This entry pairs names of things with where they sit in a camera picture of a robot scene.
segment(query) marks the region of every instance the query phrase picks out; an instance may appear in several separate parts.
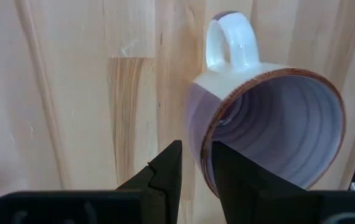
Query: mug handle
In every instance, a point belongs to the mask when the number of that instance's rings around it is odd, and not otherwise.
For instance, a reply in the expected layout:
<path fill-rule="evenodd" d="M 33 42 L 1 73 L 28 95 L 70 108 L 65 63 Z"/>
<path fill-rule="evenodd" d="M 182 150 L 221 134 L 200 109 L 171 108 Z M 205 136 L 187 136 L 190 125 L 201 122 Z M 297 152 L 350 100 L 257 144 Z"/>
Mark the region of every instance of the mug handle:
<path fill-rule="evenodd" d="M 255 33 L 242 13 L 222 12 L 212 18 L 206 39 L 206 63 L 209 70 L 219 72 L 226 66 L 233 70 L 243 70 L 259 62 Z"/>

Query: ceramic mug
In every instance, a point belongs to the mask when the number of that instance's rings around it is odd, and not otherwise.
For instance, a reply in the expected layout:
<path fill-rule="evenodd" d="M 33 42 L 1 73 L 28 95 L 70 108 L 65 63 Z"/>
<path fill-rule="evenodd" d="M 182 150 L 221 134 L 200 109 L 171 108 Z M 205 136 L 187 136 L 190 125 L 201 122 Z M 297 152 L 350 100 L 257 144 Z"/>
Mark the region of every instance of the ceramic mug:
<path fill-rule="evenodd" d="M 210 21 L 206 64 L 192 83 L 185 125 L 213 193 L 212 141 L 297 186 L 312 186 L 345 133 L 344 103 L 334 85 L 315 72 L 261 62 L 252 27 L 239 12 Z"/>

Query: wooden board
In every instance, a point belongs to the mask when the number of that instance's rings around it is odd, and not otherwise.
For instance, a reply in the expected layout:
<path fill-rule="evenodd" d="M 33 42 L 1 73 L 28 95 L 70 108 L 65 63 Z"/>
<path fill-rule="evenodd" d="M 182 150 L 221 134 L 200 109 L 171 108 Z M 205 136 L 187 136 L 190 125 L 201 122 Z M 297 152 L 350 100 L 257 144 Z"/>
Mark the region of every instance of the wooden board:
<path fill-rule="evenodd" d="M 315 189 L 355 167 L 355 1 L 0 1 L 0 194 L 114 189 L 182 139 L 179 223 L 223 223 L 189 152 L 186 90 L 209 19 L 243 12 L 261 59 L 314 70 L 343 95 L 347 135 Z"/>

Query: wood grain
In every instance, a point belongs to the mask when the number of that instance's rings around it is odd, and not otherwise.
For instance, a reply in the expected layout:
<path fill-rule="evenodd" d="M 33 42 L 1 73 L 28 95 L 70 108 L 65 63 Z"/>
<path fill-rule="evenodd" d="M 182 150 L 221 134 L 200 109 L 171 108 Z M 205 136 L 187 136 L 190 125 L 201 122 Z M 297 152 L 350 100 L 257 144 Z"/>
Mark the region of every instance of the wood grain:
<path fill-rule="evenodd" d="M 15 0 L 0 1 L 0 194 L 113 189 L 182 139 L 179 223 L 223 223 L 182 120 L 187 87 L 205 69 L 207 24 L 226 10 L 251 20 L 262 60 L 340 89 L 347 134 L 314 188 L 345 189 L 355 166 L 355 1 Z"/>

